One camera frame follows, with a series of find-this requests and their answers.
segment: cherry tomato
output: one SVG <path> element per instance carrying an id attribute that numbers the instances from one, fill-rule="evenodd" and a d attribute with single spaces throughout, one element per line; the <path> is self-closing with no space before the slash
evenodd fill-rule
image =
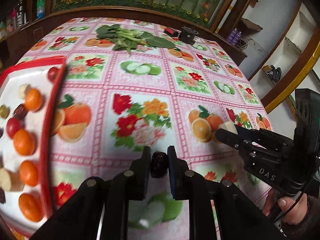
<path id="1" fill-rule="evenodd" d="M 20 121 L 15 118 L 15 117 L 12 117 L 10 118 L 8 121 L 7 121 L 7 127 L 6 127 L 6 130 L 7 130 L 7 134 L 8 136 L 12 139 L 13 136 L 15 135 L 15 133 L 17 131 L 19 131 L 20 129 L 22 128 L 22 125 L 20 123 Z"/>
<path id="2" fill-rule="evenodd" d="M 47 77 L 51 83 L 53 83 L 53 81 L 56 79 L 56 76 L 58 75 L 58 70 L 59 69 L 56 67 L 52 67 L 49 69 Z"/>

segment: white wall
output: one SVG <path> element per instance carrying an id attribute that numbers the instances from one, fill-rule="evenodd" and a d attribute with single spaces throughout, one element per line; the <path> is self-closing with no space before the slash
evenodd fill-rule
<path id="1" fill-rule="evenodd" d="M 243 18 L 260 25 L 263 30 L 253 34 L 253 39 L 244 52 L 248 57 L 240 69 L 248 78 L 273 49 L 286 30 L 298 0 L 259 0 L 254 8 L 248 7 Z"/>

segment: floral tablecloth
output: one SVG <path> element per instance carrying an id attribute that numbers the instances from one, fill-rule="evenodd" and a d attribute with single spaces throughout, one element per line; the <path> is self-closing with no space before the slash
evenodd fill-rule
<path id="1" fill-rule="evenodd" d="M 174 49 L 138 44 L 130 53 L 97 39 L 103 25 L 120 24 L 165 38 Z M 164 34 L 164 26 L 116 18 L 76 18 L 35 44 L 19 62 L 64 55 L 68 74 L 60 93 L 51 137 L 50 167 L 57 207 L 89 176 L 111 179 L 139 158 L 144 145 L 178 158 L 206 179 L 228 178 L 258 206 L 269 186 L 247 174 L 230 147 L 215 140 L 222 122 L 271 130 L 267 114 L 247 79 L 214 41 L 191 46 Z M 170 200 L 168 177 L 150 178 L 145 210 L 154 199 Z M 188 202 L 164 210 L 160 222 L 139 229 L 142 212 L 129 211 L 129 239 L 189 237 Z"/>

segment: bottle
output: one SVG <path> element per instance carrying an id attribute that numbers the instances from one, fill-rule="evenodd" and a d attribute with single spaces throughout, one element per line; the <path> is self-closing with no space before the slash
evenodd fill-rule
<path id="1" fill-rule="evenodd" d="M 240 38 L 241 38 L 241 32 L 237 32 L 231 41 L 231 45 L 232 46 L 236 45 Z"/>
<path id="2" fill-rule="evenodd" d="M 229 37 L 227 38 L 227 42 L 231 43 L 233 37 L 237 34 L 237 29 L 233 29 L 233 31 L 230 33 Z"/>
<path id="3" fill-rule="evenodd" d="M 44 17 L 44 0 L 37 0 L 37 18 Z"/>

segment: peeled garlic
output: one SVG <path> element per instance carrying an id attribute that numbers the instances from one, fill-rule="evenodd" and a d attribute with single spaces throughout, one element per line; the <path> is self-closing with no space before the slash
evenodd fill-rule
<path id="1" fill-rule="evenodd" d="M 25 99 L 27 93 L 31 89 L 30 84 L 23 84 L 18 88 L 18 97 L 21 99 Z"/>

